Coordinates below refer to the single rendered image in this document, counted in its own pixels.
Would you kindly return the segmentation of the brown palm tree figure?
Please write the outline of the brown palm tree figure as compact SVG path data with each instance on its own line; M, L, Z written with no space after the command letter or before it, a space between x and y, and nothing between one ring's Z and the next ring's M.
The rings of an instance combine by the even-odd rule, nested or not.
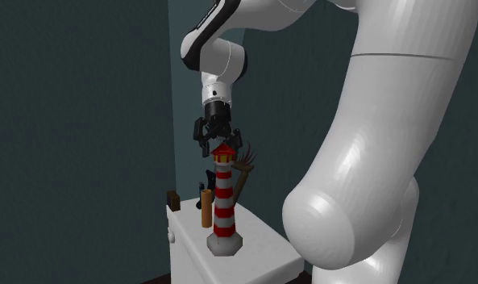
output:
M250 143L247 143L247 151L242 153L240 156L237 156L232 164L232 168L240 172L234 187L234 204L236 204L239 200L239 196L243 191L249 173L255 168L252 162L255 160L256 156L257 153L254 150L251 150Z

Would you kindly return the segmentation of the red white lighthouse figure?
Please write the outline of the red white lighthouse figure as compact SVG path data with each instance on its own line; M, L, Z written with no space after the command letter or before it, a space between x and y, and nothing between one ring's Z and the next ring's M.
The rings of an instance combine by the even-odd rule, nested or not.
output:
M215 257L234 256L243 246L243 238L236 231L234 189L231 166L235 150L221 143L212 152L215 165L213 232L207 237L207 247Z

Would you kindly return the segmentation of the white cabinet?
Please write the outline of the white cabinet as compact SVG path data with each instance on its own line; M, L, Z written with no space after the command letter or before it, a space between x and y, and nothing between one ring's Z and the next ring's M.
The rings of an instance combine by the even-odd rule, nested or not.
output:
M212 230L201 226L196 203L193 198L179 211L166 209L171 284L285 284L304 270L292 245L240 204L235 222L243 247L231 257L214 256L206 243Z

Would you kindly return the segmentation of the dark brown box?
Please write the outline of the dark brown box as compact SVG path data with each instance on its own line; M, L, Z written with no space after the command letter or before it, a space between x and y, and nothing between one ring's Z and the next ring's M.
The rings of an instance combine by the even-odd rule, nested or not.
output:
M179 211L181 209L181 198L175 190L169 190L166 193L166 203L171 211Z

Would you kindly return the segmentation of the orange cylinder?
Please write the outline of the orange cylinder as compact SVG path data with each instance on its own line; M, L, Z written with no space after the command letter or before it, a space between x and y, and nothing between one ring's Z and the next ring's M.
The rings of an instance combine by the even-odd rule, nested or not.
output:
M201 192L201 215L202 227L210 228L212 226L212 191L204 189Z

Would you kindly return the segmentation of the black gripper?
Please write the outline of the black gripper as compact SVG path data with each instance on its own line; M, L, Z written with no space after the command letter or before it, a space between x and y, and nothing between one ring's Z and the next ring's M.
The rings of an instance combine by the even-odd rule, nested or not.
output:
M223 101L212 101L205 105L205 118L198 118L194 123L193 139L198 142L202 149L202 156L208 157L209 138L204 134L206 126L207 135L210 138L222 137L224 144L238 152L243 147L243 141L238 128L231 131L231 107Z

